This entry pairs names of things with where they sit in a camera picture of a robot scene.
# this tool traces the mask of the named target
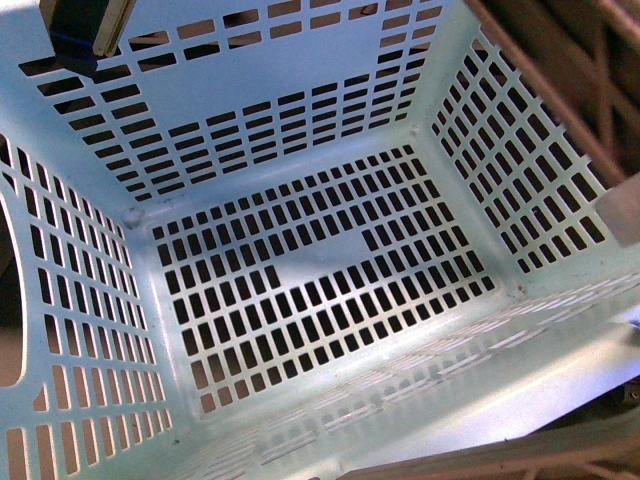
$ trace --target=metal basket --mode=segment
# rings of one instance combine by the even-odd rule
[[[638,375],[638,249],[461,2],[138,0],[92,80],[0,31],[0,475],[335,479]]]

